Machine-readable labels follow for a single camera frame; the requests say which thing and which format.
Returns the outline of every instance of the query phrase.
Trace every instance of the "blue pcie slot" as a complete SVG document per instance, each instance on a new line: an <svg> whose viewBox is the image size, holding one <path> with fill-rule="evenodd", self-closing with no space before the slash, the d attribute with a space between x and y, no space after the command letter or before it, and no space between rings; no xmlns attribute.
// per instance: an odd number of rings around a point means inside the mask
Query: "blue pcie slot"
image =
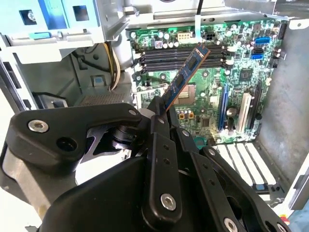
<svg viewBox="0 0 309 232"><path fill-rule="evenodd" d="M228 102L228 86L224 85L222 89L221 105L220 105L220 112L219 112L219 124L218 124L219 131L224 129L227 102Z"/></svg>
<svg viewBox="0 0 309 232"><path fill-rule="evenodd" d="M270 43L270 37L260 37L255 39L255 44L260 45L260 44L268 44Z"/></svg>
<svg viewBox="0 0 309 232"><path fill-rule="evenodd" d="M169 87L165 90L165 93L162 96L165 102L166 110L168 110L177 99L183 88L196 73L200 65L204 62L209 52L210 50L208 50L202 43L198 43L195 46L190 56L180 68L177 75L171 81Z"/></svg>
<svg viewBox="0 0 309 232"><path fill-rule="evenodd" d="M263 54L253 54L251 55L251 59L263 59L264 55Z"/></svg>

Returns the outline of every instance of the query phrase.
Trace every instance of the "chip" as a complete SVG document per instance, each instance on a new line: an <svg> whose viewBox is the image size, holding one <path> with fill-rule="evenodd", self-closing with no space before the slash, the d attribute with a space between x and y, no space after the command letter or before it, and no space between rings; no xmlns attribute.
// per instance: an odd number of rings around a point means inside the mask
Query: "chip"
<svg viewBox="0 0 309 232"><path fill-rule="evenodd" d="M209 118L203 118L202 119L202 127L209 127L209 122L210 122Z"/></svg>
<svg viewBox="0 0 309 232"><path fill-rule="evenodd" d="M192 57L190 61L188 62L189 69L192 71L195 68L196 64L197 64L197 59L195 57Z"/></svg>
<svg viewBox="0 0 309 232"><path fill-rule="evenodd" d="M183 82L183 75L179 74L178 77L175 80L175 84L176 84L177 87L179 87L182 82Z"/></svg>
<svg viewBox="0 0 309 232"><path fill-rule="evenodd" d="M253 69L242 69L239 74L239 81L250 81Z"/></svg>

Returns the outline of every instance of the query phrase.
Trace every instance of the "white pci slot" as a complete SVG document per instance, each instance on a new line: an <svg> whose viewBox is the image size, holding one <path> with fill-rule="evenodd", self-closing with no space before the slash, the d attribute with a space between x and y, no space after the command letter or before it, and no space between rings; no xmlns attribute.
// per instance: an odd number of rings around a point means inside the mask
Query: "white pci slot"
<svg viewBox="0 0 309 232"><path fill-rule="evenodd" d="M237 125L237 131L239 133L244 133L245 131L248 111L249 111L250 104L251 104L251 98L252 96L250 95L250 93L244 93L242 96L241 108L240 108L240 113L238 117L238 125Z"/></svg>

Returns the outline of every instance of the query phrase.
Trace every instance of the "ventilation grille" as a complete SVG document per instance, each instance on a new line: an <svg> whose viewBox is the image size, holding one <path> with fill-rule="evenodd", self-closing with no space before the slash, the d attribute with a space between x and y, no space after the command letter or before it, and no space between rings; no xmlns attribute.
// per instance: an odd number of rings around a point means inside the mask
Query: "ventilation grille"
<svg viewBox="0 0 309 232"><path fill-rule="evenodd" d="M90 105L107 105L107 104L117 104L125 102L127 99L127 94L102 94L85 96L80 106L90 106Z"/></svg>

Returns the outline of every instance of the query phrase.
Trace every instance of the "pcie slot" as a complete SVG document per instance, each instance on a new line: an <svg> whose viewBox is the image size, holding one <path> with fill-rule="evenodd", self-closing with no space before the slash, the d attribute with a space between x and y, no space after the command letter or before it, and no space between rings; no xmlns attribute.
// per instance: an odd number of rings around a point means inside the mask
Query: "pcie slot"
<svg viewBox="0 0 309 232"><path fill-rule="evenodd" d="M156 66L146 66L144 68L144 73L146 72L156 72L156 71L172 71L178 70L182 67L183 64L171 64L171 65L162 65L158 63ZM199 69L207 69L207 68L217 68L223 66L221 61L213 61L213 62L206 62L203 63Z"/></svg>
<svg viewBox="0 0 309 232"><path fill-rule="evenodd" d="M253 103L252 103L253 106L249 111L250 119L248 121L249 121L249 129L251 129L251 130L254 127L255 116L256 116L258 104L261 100L261 95L262 95L262 81L259 80L259 82L257 83L257 86L255 88L255 92L254 92L254 99L253 99Z"/></svg>
<svg viewBox="0 0 309 232"><path fill-rule="evenodd" d="M219 110L219 124L218 124L219 131L222 131L224 129L227 102L228 102L228 86L224 85L222 89L221 104Z"/></svg>
<svg viewBox="0 0 309 232"><path fill-rule="evenodd" d="M213 50L216 48L222 48L224 45L207 45L207 48L209 50ZM182 47L182 48L167 48L167 49L157 49L157 50L145 50L145 54L157 54L158 52L166 52L166 53L173 53L173 52L179 52L179 51L192 51L192 49L194 48L194 46L192 47Z"/></svg>
<svg viewBox="0 0 309 232"><path fill-rule="evenodd" d="M239 133L244 133L245 131L246 121L251 104L251 98L252 96L250 95L250 93L244 93L242 96L241 107L238 117L238 125L237 125L237 131Z"/></svg>

